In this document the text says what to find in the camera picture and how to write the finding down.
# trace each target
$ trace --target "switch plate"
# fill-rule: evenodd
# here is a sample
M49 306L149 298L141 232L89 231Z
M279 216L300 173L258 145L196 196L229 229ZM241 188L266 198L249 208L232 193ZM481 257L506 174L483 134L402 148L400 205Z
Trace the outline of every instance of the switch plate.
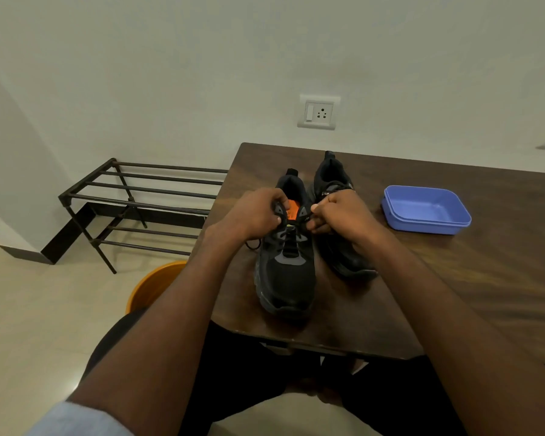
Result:
M340 96L301 94L299 97L299 120L297 126L334 130L340 103Z

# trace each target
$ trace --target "orange bucket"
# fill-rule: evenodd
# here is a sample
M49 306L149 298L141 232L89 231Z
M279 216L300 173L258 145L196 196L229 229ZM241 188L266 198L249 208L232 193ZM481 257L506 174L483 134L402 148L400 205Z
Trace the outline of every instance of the orange bucket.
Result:
M175 280L186 263L186 260L168 263L146 275L131 292L125 314L151 306Z

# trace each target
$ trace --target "rack leg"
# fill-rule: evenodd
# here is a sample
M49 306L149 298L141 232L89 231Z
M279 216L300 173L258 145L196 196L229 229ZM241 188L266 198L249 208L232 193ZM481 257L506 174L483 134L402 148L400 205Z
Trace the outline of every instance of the rack leg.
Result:
M123 175L121 174L121 169L119 168L119 165L114 165L113 166L115 168L115 170L117 171L117 174L119 174L119 179L121 179L121 183L123 183L123 186L126 187L127 186L127 182L125 182L125 178L123 177ZM135 202L135 199L133 198L133 196L131 195L131 191L129 190L125 190L127 191L127 196L128 196L128 199L130 202ZM144 226L144 228L147 228L147 224L145 223L145 220L144 218L142 217L141 215L141 212L139 212L139 208L137 206L134 206L133 208L135 210L135 212L137 213L137 216L139 218L139 220L141 221L142 225Z
M89 241L91 246L93 246L93 248L95 248L97 250L97 252L101 256L101 258L103 259L105 264L107 264L107 266L109 267L111 272L113 272L113 274L116 274L117 271L115 270L113 265L109 262L109 260L105 256L105 254L103 254L103 251L101 251L101 248L99 248L99 245L95 243L95 241L93 240L93 237L91 237L91 234L89 234L87 232L87 230L79 223L79 220L77 219L77 215L75 214L75 212L68 206L65 206L65 208L66 208L67 212L71 215L71 219L73 219L75 221L75 223L77 224L77 226L79 227L81 232L85 235L85 237L87 237L87 240Z

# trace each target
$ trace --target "black sneaker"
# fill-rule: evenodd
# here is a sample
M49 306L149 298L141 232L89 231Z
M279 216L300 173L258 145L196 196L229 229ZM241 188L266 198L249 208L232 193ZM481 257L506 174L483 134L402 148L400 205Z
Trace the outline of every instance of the black sneaker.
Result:
M310 189L313 202L319 203L335 191L352 189L353 183L343 164L335 159L333 152L326 151ZM378 275L374 267L341 235L320 234L315 236L315 241L319 254L337 275L343 278L375 278Z
M289 319L309 316L315 295L315 265L311 234L305 228L311 200L298 171L288 169L277 188L289 198L286 211L280 203L274 211L281 224L262 240L254 269L254 285L260 304L268 312Z

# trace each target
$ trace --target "dark wood surface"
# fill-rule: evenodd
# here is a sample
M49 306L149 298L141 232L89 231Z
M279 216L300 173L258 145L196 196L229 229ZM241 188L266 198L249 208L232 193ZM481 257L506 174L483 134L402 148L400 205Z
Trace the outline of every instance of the dark wood surface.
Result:
M545 362L545 174L336 153L356 190L386 224L380 201L388 185L447 188L472 224L456 236L396 236L481 316ZM242 144L205 227L222 219L246 190L273 187L287 168L305 185L323 151ZM362 355L411 358L423 353L382 279L347 286L317 255L310 320L291 325L265 312L253 284L256 254L242 247L221 287L213 320L232 331Z

